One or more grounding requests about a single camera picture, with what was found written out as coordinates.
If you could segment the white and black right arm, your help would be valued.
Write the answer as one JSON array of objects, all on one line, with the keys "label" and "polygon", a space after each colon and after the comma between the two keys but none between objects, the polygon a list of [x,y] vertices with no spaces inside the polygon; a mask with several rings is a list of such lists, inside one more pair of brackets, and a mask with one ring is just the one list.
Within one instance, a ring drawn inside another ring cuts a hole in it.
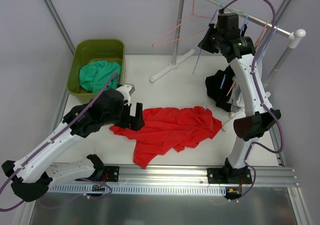
[{"label": "white and black right arm", "polygon": [[232,96],[242,95],[245,116],[233,122],[236,134],[231,154],[220,169],[207,169],[210,184],[251,184],[248,158],[253,145],[258,144],[265,132],[279,122],[281,112],[273,109],[263,88],[252,39],[242,36],[239,16],[236,13],[223,13],[217,16],[217,23],[211,23],[198,44],[209,53],[221,53],[227,61],[227,68],[219,70],[205,80],[207,94],[217,107],[231,111],[227,101]]}]

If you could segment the green tank top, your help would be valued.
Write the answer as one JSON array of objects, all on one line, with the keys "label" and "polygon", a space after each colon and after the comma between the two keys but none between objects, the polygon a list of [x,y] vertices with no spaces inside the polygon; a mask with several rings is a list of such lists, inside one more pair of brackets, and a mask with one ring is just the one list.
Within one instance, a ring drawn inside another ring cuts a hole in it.
[{"label": "green tank top", "polygon": [[120,79],[122,66],[117,62],[93,61],[80,69],[79,84],[87,92],[96,94],[115,72],[118,73],[118,78]]}]

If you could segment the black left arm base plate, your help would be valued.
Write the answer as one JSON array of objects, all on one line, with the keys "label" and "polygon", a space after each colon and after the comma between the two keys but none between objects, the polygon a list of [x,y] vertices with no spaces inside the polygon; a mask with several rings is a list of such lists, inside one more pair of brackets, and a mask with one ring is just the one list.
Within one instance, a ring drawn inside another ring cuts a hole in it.
[{"label": "black left arm base plate", "polygon": [[101,182],[116,183],[119,181],[120,167],[116,165],[106,165],[102,172]]}]

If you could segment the red tank top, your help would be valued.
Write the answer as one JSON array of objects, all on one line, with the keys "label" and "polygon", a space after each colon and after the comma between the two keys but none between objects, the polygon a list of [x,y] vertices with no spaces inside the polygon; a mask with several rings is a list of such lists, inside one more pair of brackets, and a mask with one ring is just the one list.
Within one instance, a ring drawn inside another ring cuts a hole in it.
[{"label": "red tank top", "polygon": [[213,139],[222,128],[222,122],[203,106],[148,108],[142,116],[145,125],[138,131],[115,125],[109,129],[115,135],[136,141],[133,163],[143,169],[171,149],[179,153],[185,148],[196,148],[200,142]]}]

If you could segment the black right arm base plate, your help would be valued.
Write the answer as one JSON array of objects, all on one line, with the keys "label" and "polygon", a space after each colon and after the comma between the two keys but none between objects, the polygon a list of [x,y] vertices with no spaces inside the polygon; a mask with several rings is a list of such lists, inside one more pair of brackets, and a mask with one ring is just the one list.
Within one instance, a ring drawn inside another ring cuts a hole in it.
[{"label": "black right arm base plate", "polygon": [[221,168],[208,168],[207,179],[209,184],[252,184],[250,169],[245,166],[240,169],[229,169],[226,166]]}]

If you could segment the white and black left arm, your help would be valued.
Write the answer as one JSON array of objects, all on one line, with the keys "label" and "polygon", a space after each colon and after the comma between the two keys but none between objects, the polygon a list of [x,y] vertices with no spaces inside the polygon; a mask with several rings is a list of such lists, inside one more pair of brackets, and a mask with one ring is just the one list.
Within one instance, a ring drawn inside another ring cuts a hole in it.
[{"label": "white and black left arm", "polygon": [[5,161],[1,168],[13,193],[23,202],[41,198],[49,189],[72,180],[98,182],[107,168],[96,154],[62,166],[54,162],[69,148],[103,126],[139,131],[144,125],[143,104],[131,115],[131,91],[127,85],[97,94],[89,103],[74,106],[41,144],[23,158]]}]

